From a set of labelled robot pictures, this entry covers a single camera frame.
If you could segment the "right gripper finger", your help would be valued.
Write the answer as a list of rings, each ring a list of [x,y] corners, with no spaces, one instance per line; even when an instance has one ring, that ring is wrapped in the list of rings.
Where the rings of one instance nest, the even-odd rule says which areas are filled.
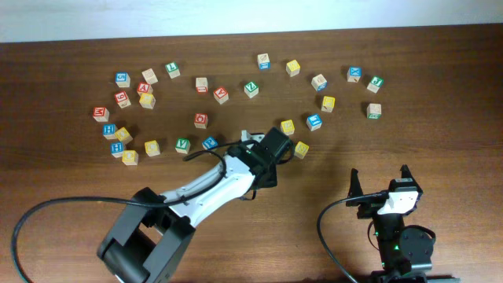
[[[350,187],[347,196],[349,198],[352,197],[360,197],[363,195],[362,187],[358,178],[358,170],[355,168],[351,169],[351,180]]]
[[[409,178],[409,179],[413,178],[412,173],[406,164],[403,164],[401,166],[400,171],[401,171],[401,178]]]

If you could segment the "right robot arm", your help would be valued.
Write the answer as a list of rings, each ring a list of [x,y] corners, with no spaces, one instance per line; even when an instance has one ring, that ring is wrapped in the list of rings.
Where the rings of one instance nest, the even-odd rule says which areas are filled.
[[[351,170],[349,207],[358,207],[358,219],[371,219],[375,228],[382,271],[373,271],[369,282],[426,282],[432,269],[435,233],[423,226],[406,226],[404,218],[417,208],[422,188],[404,164],[401,177],[390,180],[388,189],[365,195],[358,171]]]

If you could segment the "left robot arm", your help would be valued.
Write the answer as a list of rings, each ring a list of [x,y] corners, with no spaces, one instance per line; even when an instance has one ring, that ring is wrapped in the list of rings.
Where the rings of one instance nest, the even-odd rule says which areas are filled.
[[[277,185],[277,166],[292,158],[293,141],[276,127],[242,133],[218,154],[215,167],[161,194],[136,192],[97,249],[121,282],[161,283],[173,276],[196,227],[221,206],[248,192]]]

